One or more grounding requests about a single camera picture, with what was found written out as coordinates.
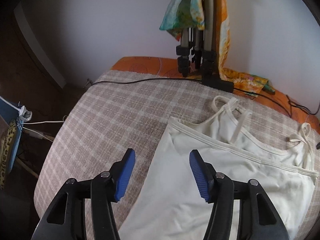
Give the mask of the white camisole top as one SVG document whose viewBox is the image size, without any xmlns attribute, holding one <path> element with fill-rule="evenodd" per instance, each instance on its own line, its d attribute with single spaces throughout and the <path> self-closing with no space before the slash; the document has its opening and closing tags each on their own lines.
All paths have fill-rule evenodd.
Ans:
<svg viewBox="0 0 320 240">
<path fill-rule="evenodd" d="M 316 187 L 311 127 L 280 150 L 244 127 L 250 111 L 217 96 L 214 115 L 170 118 L 121 239 L 294 239 Z"/>
</svg>

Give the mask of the beige plaid blanket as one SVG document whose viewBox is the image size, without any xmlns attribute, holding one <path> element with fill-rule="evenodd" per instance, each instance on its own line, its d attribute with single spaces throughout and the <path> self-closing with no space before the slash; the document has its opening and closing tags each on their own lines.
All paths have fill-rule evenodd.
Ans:
<svg viewBox="0 0 320 240">
<path fill-rule="evenodd" d="M 153 75 L 108 71 L 77 102 L 54 139 L 35 187 L 37 214 L 44 215 L 68 178 L 94 178 L 132 148 L 136 153 L 132 177 L 125 196 L 112 206 L 120 229 L 140 194 L 169 119 L 202 123 L 214 115 L 212 103 L 217 96 L 236 98 L 250 111 L 245 129 L 259 141 L 280 150 L 292 147 L 288 137 L 304 123 L 247 98 L 193 81 L 157 80 Z M 319 174 L 316 149 L 319 134 L 312 127 L 309 141 Z M 306 217 L 294 239 L 305 239 L 308 234 L 316 233 L 318 218 L 319 175 Z"/>
</svg>

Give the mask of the blue chair with leopard cloth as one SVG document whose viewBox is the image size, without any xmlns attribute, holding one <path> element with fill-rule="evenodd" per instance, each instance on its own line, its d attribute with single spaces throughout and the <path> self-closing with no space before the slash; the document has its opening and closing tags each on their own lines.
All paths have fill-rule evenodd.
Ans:
<svg viewBox="0 0 320 240">
<path fill-rule="evenodd" d="M 1 98 L 1 190 L 5 188 L 8 174 L 17 161 L 35 178 L 39 175 L 16 157 L 23 125 L 30 121 L 32 112 L 25 106 L 15 105 Z"/>
</svg>

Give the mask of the orange bed sheet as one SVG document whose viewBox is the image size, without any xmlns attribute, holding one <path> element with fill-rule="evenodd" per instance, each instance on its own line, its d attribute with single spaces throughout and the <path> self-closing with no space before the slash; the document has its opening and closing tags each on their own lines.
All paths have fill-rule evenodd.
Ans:
<svg viewBox="0 0 320 240">
<path fill-rule="evenodd" d="M 161 77 L 182 77 L 182 74 L 178 72 L 175 59 L 160 57 L 123 57 L 111 69 Z M 319 132 L 319 119 L 314 115 L 308 115 L 306 109 L 298 109 L 297 104 L 290 105 L 289 101 L 291 99 L 282 92 L 278 90 L 272 92 L 273 87 L 267 83 L 265 78 L 228 68 L 224 68 L 223 73 L 226 74 L 229 81 L 234 82 L 237 95 L 250 98 L 257 103 L 270 107 L 283 115 L 291 117 L 298 123 L 308 122 L 316 132 Z"/>
</svg>

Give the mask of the folded grey tripod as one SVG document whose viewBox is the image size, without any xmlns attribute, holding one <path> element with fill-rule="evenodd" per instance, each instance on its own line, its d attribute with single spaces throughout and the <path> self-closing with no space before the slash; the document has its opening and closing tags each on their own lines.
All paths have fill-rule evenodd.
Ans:
<svg viewBox="0 0 320 240">
<path fill-rule="evenodd" d="M 189 79 L 191 67 L 200 83 L 225 92 L 233 92 L 234 83 L 222 70 L 229 51 L 228 12 L 225 0 L 200 0 L 204 12 L 204 29 L 182 29 L 176 47 L 178 72 Z"/>
</svg>

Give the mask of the colourful floral scarf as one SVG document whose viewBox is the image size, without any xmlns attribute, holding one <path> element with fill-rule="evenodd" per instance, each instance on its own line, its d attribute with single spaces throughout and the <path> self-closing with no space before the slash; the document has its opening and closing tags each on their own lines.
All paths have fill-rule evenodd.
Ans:
<svg viewBox="0 0 320 240">
<path fill-rule="evenodd" d="M 164 14 L 160 30 L 168 32 L 180 42 L 182 29 L 188 27 L 197 28 L 199 30 L 204 29 L 204 12 L 202 5 L 200 5 L 200 0 L 171 0 Z"/>
</svg>

